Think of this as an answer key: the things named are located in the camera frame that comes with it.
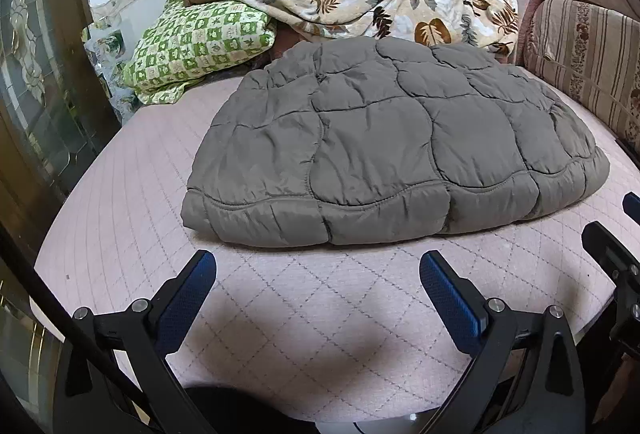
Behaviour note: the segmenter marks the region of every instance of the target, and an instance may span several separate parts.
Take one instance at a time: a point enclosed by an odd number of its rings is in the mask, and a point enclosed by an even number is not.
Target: quilted stitching
[[[514,309],[562,306],[574,332],[613,291],[582,250],[584,225],[599,220],[640,258],[638,225],[621,207],[626,192],[640,193],[640,173],[610,131],[562,94],[611,172],[596,194],[552,216],[348,249],[265,251],[196,234],[180,223],[191,162],[237,86],[235,79],[204,84],[174,106],[142,108],[78,183],[36,263],[67,311],[85,305],[108,313],[151,298],[198,248],[212,251],[218,280],[185,343],[168,357],[183,385],[233,385],[318,421],[424,410],[442,403],[468,363],[420,286],[425,251],[440,250],[483,295]]]
[[[532,219],[609,164],[554,93],[466,44],[299,44],[250,74],[193,163],[184,224],[228,242],[362,244]]]

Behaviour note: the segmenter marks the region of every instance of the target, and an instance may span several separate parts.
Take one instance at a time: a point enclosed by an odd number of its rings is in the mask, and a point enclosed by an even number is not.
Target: black cable
[[[52,324],[78,349],[82,356],[94,364],[95,368],[104,374],[113,384],[126,394],[147,415],[153,417],[148,399],[145,394],[124,374],[118,366],[107,358],[95,343],[85,335],[68,315],[62,304],[50,291],[44,280],[33,267],[22,258],[13,240],[0,225],[0,255],[9,270],[22,284],[26,292],[38,305],[41,311],[51,320]]]

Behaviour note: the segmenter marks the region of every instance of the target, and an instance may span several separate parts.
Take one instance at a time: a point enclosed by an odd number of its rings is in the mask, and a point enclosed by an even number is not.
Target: mattress
[[[485,297],[514,309],[561,306],[574,334],[614,289],[582,250],[585,224],[599,220],[640,257],[638,225],[621,205],[626,192],[640,193],[640,173],[609,129],[557,90],[611,165],[599,191],[563,211],[366,247],[260,250],[199,235],[180,221],[186,181],[213,115],[238,83],[202,84],[175,105],[142,108],[73,190],[36,262],[70,313],[108,313],[152,297],[198,248],[212,251],[218,279],[180,350],[167,357],[185,386],[231,385],[306,420],[418,412],[440,405],[469,362],[420,286],[425,251],[439,250]],[[34,313],[49,324],[35,306]]]

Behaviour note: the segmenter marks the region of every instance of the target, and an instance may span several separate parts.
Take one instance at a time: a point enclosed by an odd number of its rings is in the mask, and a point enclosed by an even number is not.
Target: blue gripper pad
[[[629,192],[622,199],[622,209],[636,223],[640,224],[640,197],[633,192]]]
[[[157,320],[155,348],[159,356],[175,353],[180,348],[215,281],[216,259],[212,253],[199,250],[175,279],[165,283],[174,289],[175,293]],[[171,283],[181,284],[175,290]],[[157,296],[160,296],[163,290],[164,286]]]
[[[420,259],[420,282],[458,350],[476,356],[488,322],[478,289],[460,278],[435,250]]]

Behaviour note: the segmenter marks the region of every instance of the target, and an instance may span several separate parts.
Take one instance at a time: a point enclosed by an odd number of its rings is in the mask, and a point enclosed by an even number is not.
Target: floral blanket
[[[309,40],[397,36],[420,44],[468,42],[510,54],[516,0],[237,0],[289,24]]]

